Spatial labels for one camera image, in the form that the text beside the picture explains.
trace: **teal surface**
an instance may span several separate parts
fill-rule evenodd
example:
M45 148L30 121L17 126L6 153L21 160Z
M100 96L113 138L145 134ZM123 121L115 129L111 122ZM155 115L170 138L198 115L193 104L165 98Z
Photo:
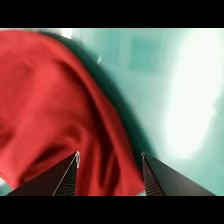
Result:
M146 136L139 152L224 195L223 30L77 29Z

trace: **red cloth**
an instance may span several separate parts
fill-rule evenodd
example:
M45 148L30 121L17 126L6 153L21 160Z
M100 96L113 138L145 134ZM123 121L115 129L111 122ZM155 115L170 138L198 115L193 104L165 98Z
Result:
M80 152L77 195L144 191L111 103L59 42L0 32L0 176L12 189Z

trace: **red fabric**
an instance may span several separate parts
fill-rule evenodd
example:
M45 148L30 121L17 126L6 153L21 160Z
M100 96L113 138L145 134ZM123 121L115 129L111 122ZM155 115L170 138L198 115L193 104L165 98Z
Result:
M59 42L0 32L0 176L12 189L80 152L77 195L136 195L143 180L117 112Z

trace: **red towel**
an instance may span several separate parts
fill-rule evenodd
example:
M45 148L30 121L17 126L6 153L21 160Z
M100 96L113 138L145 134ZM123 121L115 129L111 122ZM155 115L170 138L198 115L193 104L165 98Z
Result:
M15 189L76 151L77 195L144 191L119 116L82 63L49 37L0 32L0 176Z

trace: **glossy green tabletop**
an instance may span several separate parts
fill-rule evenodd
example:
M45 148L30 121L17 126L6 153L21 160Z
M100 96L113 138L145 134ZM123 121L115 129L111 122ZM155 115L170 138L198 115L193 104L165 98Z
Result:
M81 41L97 55L158 159L224 195L222 29L56 32Z

